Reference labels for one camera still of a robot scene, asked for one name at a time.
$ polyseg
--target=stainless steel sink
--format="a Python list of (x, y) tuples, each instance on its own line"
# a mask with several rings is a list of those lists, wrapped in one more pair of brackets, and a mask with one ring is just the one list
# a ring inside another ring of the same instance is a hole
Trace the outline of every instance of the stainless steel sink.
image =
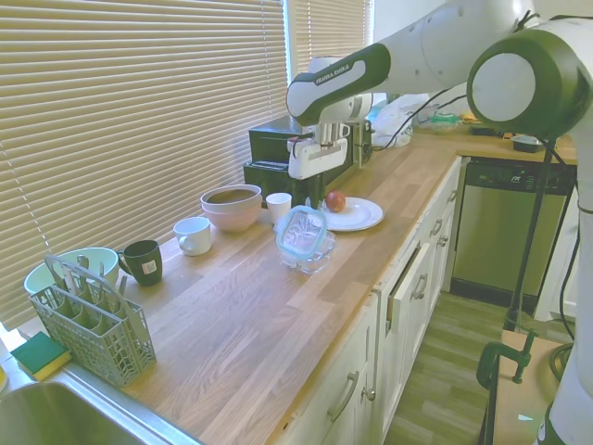
[(142, 443), (68, 387), (51, 382), (28, 385), (1, 399), (0, 431), (10, 436), (6, 443)]
[(8, 374), (0, 393), (0, 445), (201, 445), (75, 363), (43, 383), (10, 355), (0, 363)]

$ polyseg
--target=black mug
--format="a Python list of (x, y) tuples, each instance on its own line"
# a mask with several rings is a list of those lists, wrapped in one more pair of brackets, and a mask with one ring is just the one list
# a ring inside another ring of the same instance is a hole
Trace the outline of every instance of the black mug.
[(120, 268), (132, 275), (141, 286), (155, 285), (163, 277), (163, 259), (157, 241), (145, 240), (130, 244), (118, 252), (118, 256)]

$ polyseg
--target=sponge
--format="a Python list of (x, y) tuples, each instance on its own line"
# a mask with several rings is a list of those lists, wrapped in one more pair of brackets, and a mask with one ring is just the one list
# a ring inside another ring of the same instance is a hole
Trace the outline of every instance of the sponge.
[(4, 389), (4, 387), (6, 386), (6, 383), (8, 383), (8, 376), (6, 375), (4, 369), (2, 369), (2, 365), (0, 364), (0, 392), (2, 392), (2, 389)]
[(45, 380), (71, 359), (66, 348), (43, 332), (38, 332), (11, 353), (38, 381)]

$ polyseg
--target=franka emika logo text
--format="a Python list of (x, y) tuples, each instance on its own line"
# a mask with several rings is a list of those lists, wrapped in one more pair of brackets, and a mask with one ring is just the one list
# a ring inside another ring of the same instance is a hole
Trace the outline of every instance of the franka emika logo text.
[(322, 83), (326, 83), (327, 81), (331, 81), (334, 77), (339, 76), (340, 74), (344, 74), (345, 72), (350, 71), (350, 64), (347, 63), (346, 65), (341, 66), (340, 68), (336, 68), (332, 72), (328, 72), (327, 74), (323, 74), (322, 77), (315, 79), (316, 85), (321, 85)]

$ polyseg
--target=mug handle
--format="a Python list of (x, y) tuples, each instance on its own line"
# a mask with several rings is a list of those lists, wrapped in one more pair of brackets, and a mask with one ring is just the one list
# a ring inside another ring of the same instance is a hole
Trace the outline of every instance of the mug handle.
[(179, 238), (179, 246), (182, 248), (182, 250), (188, 251), (191, 251), (194, 248), (196, 248), (196, 246), (192, 244), (191, 240), (187, 239), (187, 236), (182, 236), (181, 238)]
[(118, 264), (120, 265), (120, 268), (123, 269), (123, 271), (125, 273), (127, 273), (128, 275), (132, 275), (132, 272), (130, 272), (128, 265), (126, 264), (125, 260), (122, 257), (123, 257), (123, 251), (119, 251), (118, 252)]

